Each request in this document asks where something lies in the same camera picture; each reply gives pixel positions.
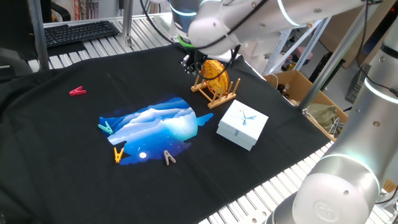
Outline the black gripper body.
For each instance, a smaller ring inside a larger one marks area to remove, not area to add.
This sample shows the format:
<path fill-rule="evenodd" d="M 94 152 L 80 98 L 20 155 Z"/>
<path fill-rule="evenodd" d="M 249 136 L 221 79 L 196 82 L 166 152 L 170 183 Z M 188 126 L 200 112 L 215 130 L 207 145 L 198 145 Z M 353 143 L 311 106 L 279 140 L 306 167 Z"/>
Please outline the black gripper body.
<path fill-rule="evenodd" d="M 197 65 L 197 67 L 202 66 L 207 59 L 207 55 L 195 49 L 188 49 L 187 54 L 191 54 L 193 56 L 194 63 Z"/>

